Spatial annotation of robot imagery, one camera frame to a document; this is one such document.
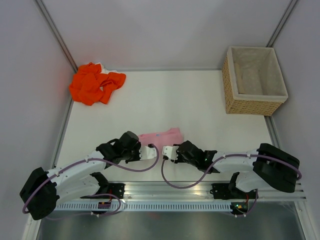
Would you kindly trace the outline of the pink t-shirt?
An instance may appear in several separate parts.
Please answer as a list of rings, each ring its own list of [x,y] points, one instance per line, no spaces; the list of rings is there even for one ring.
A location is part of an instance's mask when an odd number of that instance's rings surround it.
[[[144,133],[139,135],[138,138],[142,145],[154,144],[157,148],[181,144],[184,141],[178,127],[170,128],[164,132]]]

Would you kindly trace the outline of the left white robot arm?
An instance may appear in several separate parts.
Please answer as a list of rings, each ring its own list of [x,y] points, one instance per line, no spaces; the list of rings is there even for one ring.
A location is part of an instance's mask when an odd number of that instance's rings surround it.
[[[110,184],[101,172],[120,161],[138,161],[140,148],[138,136],[127,131],[100,144],[84,159],[47,171],[42,167],[33,170],[19,193],[24,202],[22,212],[41,220],[64,202],[110,198]]]

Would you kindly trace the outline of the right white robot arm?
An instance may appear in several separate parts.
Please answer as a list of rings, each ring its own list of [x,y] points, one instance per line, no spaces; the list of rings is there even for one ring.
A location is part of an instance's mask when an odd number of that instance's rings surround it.
[[[289,153],[261,143],[257,149],[227,153],[202,150],[189,140],[164,146],[163,159],[175,164],[189,164],[206,176],[232,173],[228,192],[235,198],[253,190],[272,187],[284,193],[294,193],[296,182],[302,178],[300,161]]]

